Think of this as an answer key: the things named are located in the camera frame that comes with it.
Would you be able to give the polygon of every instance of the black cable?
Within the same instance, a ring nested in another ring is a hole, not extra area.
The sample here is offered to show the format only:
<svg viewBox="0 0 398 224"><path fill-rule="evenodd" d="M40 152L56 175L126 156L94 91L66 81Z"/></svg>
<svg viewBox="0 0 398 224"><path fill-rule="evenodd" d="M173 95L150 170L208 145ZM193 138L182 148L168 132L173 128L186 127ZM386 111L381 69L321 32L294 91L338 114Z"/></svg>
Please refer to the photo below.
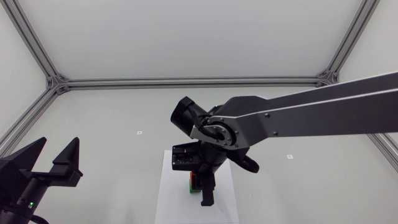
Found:
<svg viewBox="0 0 398 224"><path fill-rule="evenodd" d="M188 110L189 110L189 113L190 113L191 116L192 116L193 124L198 128L198 130L199 130L202 134L204 134L205 136L211 137L211 138L213 138L213 139L219 139L219 140L221 139L217 134L212 133L211 131L209 131L209 130L203 128L203 124L200 122L199 116L196 114L196 112L194 112L193 110L191 110L191 108L190 108L189 106L188 106Z"/></svg>
<svg viewBox="0 0 398 224"><path fill-rule="evenodd" d="M49 224L44 218L39 217L37 215L32 215L32 217L30 218L30 220L34 223L37 224Z"/></svg>

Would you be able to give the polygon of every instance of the aluminum frame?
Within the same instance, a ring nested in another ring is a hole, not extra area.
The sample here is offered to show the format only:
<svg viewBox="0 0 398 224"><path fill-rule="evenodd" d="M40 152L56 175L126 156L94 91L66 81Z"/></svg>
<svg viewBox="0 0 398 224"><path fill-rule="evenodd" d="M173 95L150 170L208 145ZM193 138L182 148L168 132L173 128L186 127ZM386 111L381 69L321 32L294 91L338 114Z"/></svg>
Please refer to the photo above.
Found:
<svg viewBox="0 0 398 224"><path fill-rule="evenodd" d="M58 73L40 40L37 38L29 20L26 18L18 0L0 0L10 20L16 27L33 58L42 69L47 90L28 108L0 139L0 157L12 152L40 115L51 105L58 95L70 90L110 90L121 88L204 88L241 86L325 86L338 83L339 71L358 41L380 0L363 0L351 25L338 47L329 66L320 74L304 77L225 77L225 78L130 78L69 80ZM383 152L398 171L397 144L386 134L369 135L375 145Z"/></svg>

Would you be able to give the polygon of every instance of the white platform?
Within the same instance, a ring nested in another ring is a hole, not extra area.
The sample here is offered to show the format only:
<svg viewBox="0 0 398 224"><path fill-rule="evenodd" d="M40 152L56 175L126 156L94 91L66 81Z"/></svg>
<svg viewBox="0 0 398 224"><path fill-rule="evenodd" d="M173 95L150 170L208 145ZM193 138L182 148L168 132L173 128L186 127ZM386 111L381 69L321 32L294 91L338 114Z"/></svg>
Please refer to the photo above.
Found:
<svg viewBox="0 0 398 224"><path fill-rule="evenodd" d="M171 160L172 151L166 150L157 201L156 224L239 223L228 160L215 174L215 203L210 207L200 205L201 193L189 193L189 172L172 170Z"/></svg>

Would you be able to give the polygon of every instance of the green block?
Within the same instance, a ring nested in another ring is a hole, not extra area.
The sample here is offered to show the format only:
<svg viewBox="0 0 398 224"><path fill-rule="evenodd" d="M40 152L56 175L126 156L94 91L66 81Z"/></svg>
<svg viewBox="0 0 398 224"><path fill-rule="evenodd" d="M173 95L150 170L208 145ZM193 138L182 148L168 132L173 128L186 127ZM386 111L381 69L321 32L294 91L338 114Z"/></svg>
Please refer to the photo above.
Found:
<svg viewBox="0 0 398 224"><path fill-rule="evenodd" d="M191 180L188 180L189 192L192 193L199 193L200 190L193 190L191 186Z"/></svg>

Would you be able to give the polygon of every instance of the white wall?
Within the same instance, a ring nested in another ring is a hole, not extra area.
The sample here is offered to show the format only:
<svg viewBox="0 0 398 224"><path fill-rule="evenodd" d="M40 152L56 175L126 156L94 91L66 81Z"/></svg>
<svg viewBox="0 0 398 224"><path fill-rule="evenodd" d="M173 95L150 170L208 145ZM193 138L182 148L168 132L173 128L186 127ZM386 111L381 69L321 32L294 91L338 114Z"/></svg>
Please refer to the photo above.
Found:
<svg viewBox="0 0 398 224"><path fill-rule="evenodd" d="M382 0L340 71L347 82L398 72L398 1ZM398 133L391 136L398 142Z"/></svg>
<svg viewBox="0 0 398 224"><path fill-rule="evenodd" d="M317 75L361 1L21 0L21 6L69 78L184 78Z"/></svg>
<svg viewBox="0 0 398 224"><path fill-rule="evenodd" d="M45 76L0 6L0 136L45 91Z"/></svg>
<svg viewBox="0 0 398 224"><path fill-rule="evenodd" d="M164 150L191 142L170 122L191 97L209 110L237 95L267 98L307 88L72 91L61 95L17 148L45 136L34 170L80 138L77 188L51 187L37 215L50 223L154 223ZM287 159L292 154L294 159ZM396 223L398 175L365 135L266 139L249 151L251 174L231 165L240 223Z"/></svg>

